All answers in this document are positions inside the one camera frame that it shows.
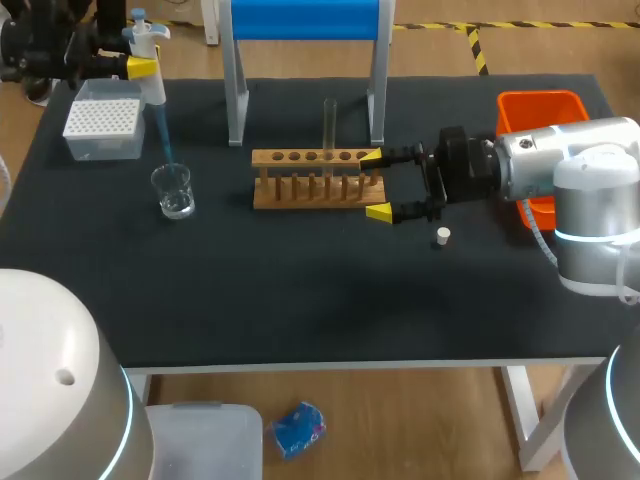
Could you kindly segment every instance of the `orange container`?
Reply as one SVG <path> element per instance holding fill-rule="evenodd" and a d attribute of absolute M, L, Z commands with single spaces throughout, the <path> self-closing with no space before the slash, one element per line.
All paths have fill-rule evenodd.
<path fill-rule="evenodd" d="M 589 120 L 589 115 L 580 97 L 568 90 L 503 92 L 498 96 L 496 135 L 585 120 Z M 555 230 L 556 209 L 553 197 L 532 198 L 529 203 L 538 228 Z M 531 228 L 522 202 L 517 204 L 522 223 Z"/>

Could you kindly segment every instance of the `small glass cup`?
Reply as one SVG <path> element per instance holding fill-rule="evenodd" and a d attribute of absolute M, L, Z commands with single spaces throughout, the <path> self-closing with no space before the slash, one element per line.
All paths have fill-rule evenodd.
<path fill-rule="evenodd" d="M 181 220 L 196 209 L 191 191 L 191 172 L 184 165 L 173 163 L 156 168 L 151 174 L 151 183 L 158 192 L 165 217 Z"/>

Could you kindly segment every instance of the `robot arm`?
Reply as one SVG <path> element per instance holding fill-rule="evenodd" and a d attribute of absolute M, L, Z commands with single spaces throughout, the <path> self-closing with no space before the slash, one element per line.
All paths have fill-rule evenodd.
<path fill-rule="evenodd" d="M 554 195 L 562 284 L 586 295 L 640 293 L 640 127 L 607 118 L 507 134 L 494 142 L 443 129 L 430 152 L 381 149 L 363 169 L 413 161 L 424 202 L 390 205 L 392 223 L 439 219 L 447 204 Z"/>
<path fill-rule="evenodd" d="M 124 0 L 98 0 L 93 19 L 83 22 L 92 0 L 0 0 L 0 74 L 23 78 L 128 78 L 131 50 L 122 36 Z M 103 56 L 99 51 L 119 53 Z"/>

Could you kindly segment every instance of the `black tabletop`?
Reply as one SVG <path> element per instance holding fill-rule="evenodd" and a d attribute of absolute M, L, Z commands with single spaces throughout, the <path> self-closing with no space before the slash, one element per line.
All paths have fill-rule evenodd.
<path fill-rule="evenodd" d="M 514 204 L 450 206 L 439 223 L 398 226 L 362 210 L 252 210 L 251 149 L 320 147 L 328 96 L 336 144 L 366 146 L 365 86 L 250 82 L 245 145 L 229 148 L 222 82 L 167 81 L 196 201 L 174 223 L 149 183 L 163 163 L 153 119 L 141 159 L 74 162 L 61 136 L 73 93 L 58 87 L 0 223 L 0 266 L 68 287 L 126 367 L 608 355 L 637 313 L 565 290 Z M 433 145 L 451 125 L 490 132 L 500 92 L 553 88 L 578 93 L 592 118 L 611 115 L 591 76 L 392 78 L 385 140 Z M 422 194 L 413 166 L 384 178 L 393 200 Z M 432 249 L 442 225 L 450 243 Z"/>

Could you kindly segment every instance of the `test tube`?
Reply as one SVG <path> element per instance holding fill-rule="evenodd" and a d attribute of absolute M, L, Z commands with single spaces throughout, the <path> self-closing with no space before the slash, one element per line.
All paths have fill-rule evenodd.
<path fill-rule="evenodd" d="M 335 98 L 325 98 L 324 100 L 324 136 L 322 138 L 322 151 L 325 160 L 331 160 L 336 147 L 336 110 L 338 102 Z M 322 175 L 333 175 L 333 168 L 324 167 Z"/>

